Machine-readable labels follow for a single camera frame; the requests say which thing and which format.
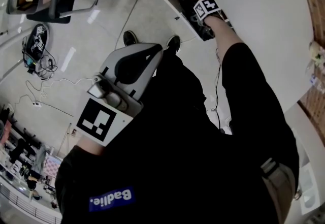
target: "floor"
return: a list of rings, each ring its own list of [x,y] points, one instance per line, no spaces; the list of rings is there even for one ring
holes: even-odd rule
[[[6,197],[0,195],[0,216],[6,224],[33,224],[38,223],[26,214],[14,208]]]
[[[66,25],[51,24],[52,44],[50,52],[54,55],[58,66],[62,65],[68,51],[73,47],[76,52],[71,59],[65,72],[57,70],[54,77],[43,84],[49,86],[53,80],[62,78],[77,82],[82,78],[91,78],[96,73],[103,60],[110,52],[117,47],[122,47],[122,39],[118,36],[136,0],[100,0],[96,9],[100,10],[97,18],[92,24],[87,21],[91,13],[76,15],[72,17],[71,23]],[[76,0],[74,9],[90,6],[92,0]],[[216,44],[214,40],[202,42],[194,39],[192,32],[181,20],[176,21],[174,11],[163,0],[139,0],[125,30],[133,30],[142,42],[155,42],[163,46],[172,35],[179,35],[184,42],[181,46],[179,56],[184,64],[188,66],[200,79],[204,94],[207,97],[205,102],[208,115],[212,122],[217,124],[216,114],[211,112],[215,107],[215,86],[214,81],[218,71],[218,61],[215,56]],[[10,36],[17,34],[17,28],[29,28],[33,22],[21,16],[10,16],[9,21],[3,20],[9,25]],[[21,41],[10,46],[1,53],[0,73],[7,71],[15,62],[21,59]],[[28,74],[27,69],[21,64],[0,86],[0,103],[11,103],[15,107],[15,116],[22,127],[26,127],[32,133],[53,146],[60,147],[64,134],[73,118],[43,105],[36,108],[28,97],[21,96],[28,94],[25,82],[29,80],[35,88],[40,88],[41,81],[38,77]],[[78,98],[82,91],[89,88],[90,81],[82,80],[74,86],[66,81],[55,82],[50,89],[45,89],[46,98],[40,97],[40,92],[34,89],[33,93],[42,102],[55,106],[69,114],[74,114]],[[225,95],[221,86],[221,78],[218,86],[218,94]],[[227,110],[227,104],[220,104]],[[221,124],[224,124],[225,116],[219,111]],[[70,140],[69,147],[65,143],[62,153],[65,154],[72,148],[77,139]]]

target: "black shirt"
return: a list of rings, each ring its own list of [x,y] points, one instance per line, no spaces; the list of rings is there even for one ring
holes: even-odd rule
[[[104,154],[75,146],[63,160],[62,223],[277,223],[260,166],[272,156],[298,177],[295,139],[246,45],[228,50],[222,70],[233,136],[210,122],[198,79],[164,56],[144,109]]]

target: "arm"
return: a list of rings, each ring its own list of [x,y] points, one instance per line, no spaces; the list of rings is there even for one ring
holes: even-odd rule
[[[243,145],[257,166],[273,157],[289,166],[297,180],[296,139],[253,53],[222,20],[207,17],[205,23],[215,33],[235,136],[245,138]]]
[[[242,43],[242,40],[235,32],[222,20],[214,16],[208,16],[205,23],[212,28],[218,46],[218,56],[222,63],[225,53],[235,43]]]
[[[29,176],[28,179],[29,179],[30,181],[38,181],[38,179],[36,179],[35,177],[32,177],[32,176]]]
[[[83,136],[77,143],[77,146],[79,146],[81,149],[85,150],[88,153],[94,154],[94,155],[101,155],[104,146],[96,143],[95,141]]]
[[[89,175],[100,172],[104,147],[82,137],[61,163],[55,182],[57,202],[65,222],[80,212],[87,212]]]

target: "sneaker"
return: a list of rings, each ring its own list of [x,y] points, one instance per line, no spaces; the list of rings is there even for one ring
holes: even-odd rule
[[[136,35],[132,31],[124,32],[123,41],[125,46],[129,46],[139,42]]]
[[[179,51],[180,47],[181,39],[179,38],[179,36],[174,35],[168,40],[166,51],[176,54]]]

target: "person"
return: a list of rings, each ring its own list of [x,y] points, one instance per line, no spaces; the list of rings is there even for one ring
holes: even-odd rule
[[[200,81],[172,37],[143,110],[107,147],[83,137],[63,160],[55,183],[63,224],[284,223],[298,187],[295,138],[249,47],[221,19],[205,23],[217,41],[234,134],[209,120]],[[127,31],[124,42],[138,40]]]
[[[40,196],[39,193],[36,190],[32,190],[31,195],[37,201],[39,201],[42,198],[42,196]]]
[[[24,179],[27,183],[29,190],[35,190],[37,187],[37,183],[41,182],[42,176],[39,173],[28,168],[25,168],[22,173],[24,174]]]

